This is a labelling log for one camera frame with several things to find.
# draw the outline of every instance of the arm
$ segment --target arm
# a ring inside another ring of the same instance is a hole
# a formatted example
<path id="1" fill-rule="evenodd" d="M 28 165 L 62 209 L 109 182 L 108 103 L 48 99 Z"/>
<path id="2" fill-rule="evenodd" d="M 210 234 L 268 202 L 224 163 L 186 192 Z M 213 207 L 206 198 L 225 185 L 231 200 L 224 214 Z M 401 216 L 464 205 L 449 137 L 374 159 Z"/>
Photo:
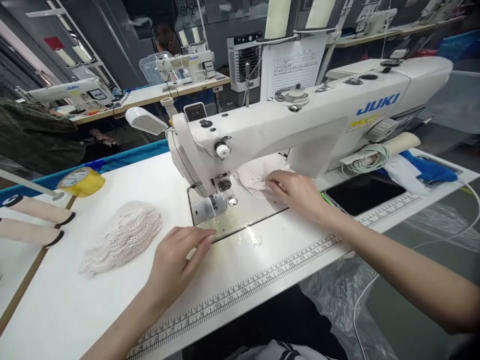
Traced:
<path id="1" fill-rule="evenodd" d="M 80 360 L 125 359 L 144 332 L 157 322 L 192 281 L 215 232 L 197 227 L 174 227 L 156 248 L 145 286 Z M 195 247 L 195 254 L 186 260 Z"/>
<path id="2" fill-rule="evenodd" d="M 339 236 L 445 331 L 452 334 L 478 330 L 478 286 L 327 204 L 311 179 L 292 172 L 274 171 L 266 180 L 288 206 Z"/>
<path id="3" fill-rule="evenodd" d="M 26 102 L 8 101 L 4 106 L 22 116 L 24 121 L 18 125 L 25 130 L 44 133 L 76 133 L 78 131 L 77 126 L 59 112 L 52 110 L 44 112 L 36 105 Z"/>

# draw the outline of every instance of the paper sheet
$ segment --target paper sheet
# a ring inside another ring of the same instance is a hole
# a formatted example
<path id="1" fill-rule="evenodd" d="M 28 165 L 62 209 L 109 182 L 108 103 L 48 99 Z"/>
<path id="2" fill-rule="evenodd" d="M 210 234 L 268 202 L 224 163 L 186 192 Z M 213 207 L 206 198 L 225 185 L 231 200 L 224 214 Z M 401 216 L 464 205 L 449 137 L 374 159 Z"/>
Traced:
<path id="1" fill-rule="evenodd" d="M 319 34 L 265 46 L 261 60 L 261 100 L 272 97 L 278 89 L 297 83 L 304 88 L 314 86 L 326 43 L 327 36 Z"/>

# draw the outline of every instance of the person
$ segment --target person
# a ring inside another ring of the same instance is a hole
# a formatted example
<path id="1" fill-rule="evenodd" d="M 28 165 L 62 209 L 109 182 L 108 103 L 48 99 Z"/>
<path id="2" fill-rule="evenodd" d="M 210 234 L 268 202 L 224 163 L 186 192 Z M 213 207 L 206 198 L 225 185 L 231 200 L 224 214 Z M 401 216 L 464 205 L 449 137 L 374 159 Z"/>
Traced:
<path id="1" fill-rule="evenodd" d="M 0 155 L 41 175 L 81 164 L 85 145 L 60 113 L 0 97 Z"/>
<path id="2" fill-rule="evenodd" d="M 479 287 L 327 204 L 312 179 L 278 170 L 268 175 L 265 182 L 290 208 L 342 238 L 400 294 L 446 332 L 478 331 Z M 174 227 L 155 251 L 145 286 L 82 359 L 124 359 L 143 333 L 193 279 L 214 234 L 213 229 Z M 194 247 L 197 250 L 193 257 L 186 260 Z M 293 359 L 295 356 L 302 356 L 298 359 L 330 359 L 301 344 L 282 341 L 244 349 L 234 356 L 229 359 Z"/>
<path id="3" fill-rule="evenodd" d="M 180 41 L 172 24 L 159 22 L 155 28 L 155 44 L 158 53 L 169 52 L 173 56 L 181 55 Z"/>

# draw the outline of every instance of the roll of yellow tape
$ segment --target roll of yellow tape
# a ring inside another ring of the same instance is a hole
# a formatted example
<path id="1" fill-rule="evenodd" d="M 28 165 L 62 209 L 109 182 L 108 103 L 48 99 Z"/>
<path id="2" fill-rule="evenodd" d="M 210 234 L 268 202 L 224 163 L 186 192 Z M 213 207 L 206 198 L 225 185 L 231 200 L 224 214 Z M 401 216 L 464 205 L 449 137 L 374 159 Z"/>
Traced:
<path id="1" fill-rule="evenodd" d="M 79 198 L 96 193 L 105 183 L 105 178 L 90 167 L 72 171 L 58 183 L 60 190 Z"/>

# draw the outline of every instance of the plaid jacket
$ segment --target plaid jacket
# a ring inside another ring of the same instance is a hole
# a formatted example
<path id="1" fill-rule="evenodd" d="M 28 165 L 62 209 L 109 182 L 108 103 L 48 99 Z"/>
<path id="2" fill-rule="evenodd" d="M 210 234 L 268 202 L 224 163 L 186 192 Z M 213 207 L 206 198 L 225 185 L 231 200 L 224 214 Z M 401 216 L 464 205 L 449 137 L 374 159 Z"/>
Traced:
<path id="1" fill-rule="evenodd" d="M 77 127 L 36 106 L 0 98 L 0 154 L 43 175 L 80 164 L 85 146 L 73 140 Z"/>

